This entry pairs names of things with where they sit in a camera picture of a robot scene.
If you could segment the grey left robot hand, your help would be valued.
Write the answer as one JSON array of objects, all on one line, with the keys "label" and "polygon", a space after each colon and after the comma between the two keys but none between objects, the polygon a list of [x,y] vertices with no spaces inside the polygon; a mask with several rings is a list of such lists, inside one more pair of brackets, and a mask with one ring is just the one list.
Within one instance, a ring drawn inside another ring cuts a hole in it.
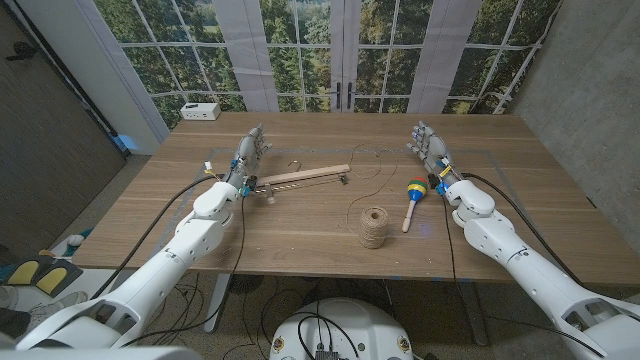
[{"label": "grey left robot hand", "polygon": [[263,155],[271,147],[265,141],[263,124],[252,128],[239,142],[226,182],[240,188],[247,178],[257,174]]}]

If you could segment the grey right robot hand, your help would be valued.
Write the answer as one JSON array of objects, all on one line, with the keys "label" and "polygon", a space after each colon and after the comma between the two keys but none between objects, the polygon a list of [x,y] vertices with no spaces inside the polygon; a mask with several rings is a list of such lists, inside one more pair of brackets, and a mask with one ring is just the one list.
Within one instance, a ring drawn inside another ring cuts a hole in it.
[{"label": "grey right robot hand", "polygon": [[446,186],[463,179],[455,170],[445,142],[433,128],[420,121],[413,127],[411,138],[412,141],[407,147],[418,156],[430,175],[436,176]]}]

